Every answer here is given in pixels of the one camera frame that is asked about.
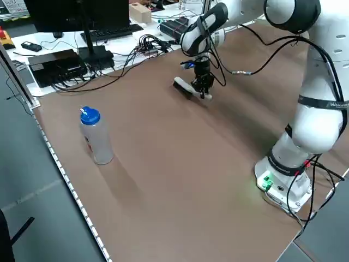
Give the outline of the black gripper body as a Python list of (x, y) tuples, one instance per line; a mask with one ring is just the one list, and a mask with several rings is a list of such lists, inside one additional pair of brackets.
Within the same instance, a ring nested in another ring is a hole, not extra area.
[(201, 78), (210, 73), (210, 61), (195, 61), (195, 78)]

